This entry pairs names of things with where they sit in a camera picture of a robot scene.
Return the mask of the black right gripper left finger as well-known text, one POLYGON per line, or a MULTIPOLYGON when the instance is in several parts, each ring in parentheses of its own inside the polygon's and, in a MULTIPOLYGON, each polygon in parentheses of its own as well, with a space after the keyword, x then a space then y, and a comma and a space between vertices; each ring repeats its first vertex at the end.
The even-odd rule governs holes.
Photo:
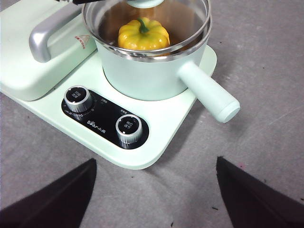
POLYGON ((89 159, 0 211, 2 228, 78 228, 92 197, 96 160, 89 159))

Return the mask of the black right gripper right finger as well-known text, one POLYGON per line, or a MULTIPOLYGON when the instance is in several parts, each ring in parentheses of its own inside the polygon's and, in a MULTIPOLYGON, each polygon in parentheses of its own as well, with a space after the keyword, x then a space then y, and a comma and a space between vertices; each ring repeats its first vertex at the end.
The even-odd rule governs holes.
POLYGON ((218 157, 220 193, 235 228, 302 228, 304 206, 218 157))

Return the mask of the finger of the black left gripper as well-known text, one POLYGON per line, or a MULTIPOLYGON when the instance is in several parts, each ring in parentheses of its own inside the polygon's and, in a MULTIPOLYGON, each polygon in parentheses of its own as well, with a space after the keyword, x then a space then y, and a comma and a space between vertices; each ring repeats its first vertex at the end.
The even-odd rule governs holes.
POLYGON ((100 2, 100 1, 105 1, 105 2, 129 2, 128 0, 72 0, 72 2, 76 5, 78 4, 86 4, 86 3, 91 3, 91 2, 100 2))

